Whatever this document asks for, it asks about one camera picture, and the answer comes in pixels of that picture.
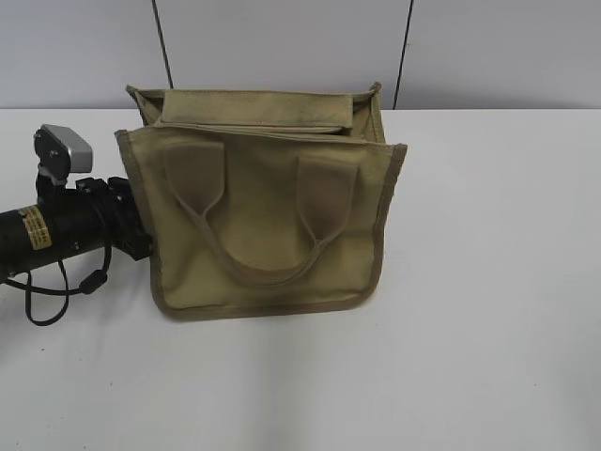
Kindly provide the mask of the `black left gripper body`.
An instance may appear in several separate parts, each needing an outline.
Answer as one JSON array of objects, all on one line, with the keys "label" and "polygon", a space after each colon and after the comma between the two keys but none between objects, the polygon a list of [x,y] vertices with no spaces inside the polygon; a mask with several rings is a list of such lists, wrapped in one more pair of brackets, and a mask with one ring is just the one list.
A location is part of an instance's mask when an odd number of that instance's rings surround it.
[{"label": "black left gripper body", "polygon": [[152,255],[153,239],[143,226],[128,179],[79,179],[76,189],[92,201],[113,247],[135,261]]}]

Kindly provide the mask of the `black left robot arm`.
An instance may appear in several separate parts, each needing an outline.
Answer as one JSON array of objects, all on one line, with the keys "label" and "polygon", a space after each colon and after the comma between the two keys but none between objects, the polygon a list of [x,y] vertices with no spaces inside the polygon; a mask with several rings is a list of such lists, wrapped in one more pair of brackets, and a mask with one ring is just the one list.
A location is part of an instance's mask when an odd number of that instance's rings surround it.
[{"label": "black left robot arm", "polygon": [[127,179],[80,179],[1,214],[1,280],[105,246],[141,260],[152,255],[153,240]]}]

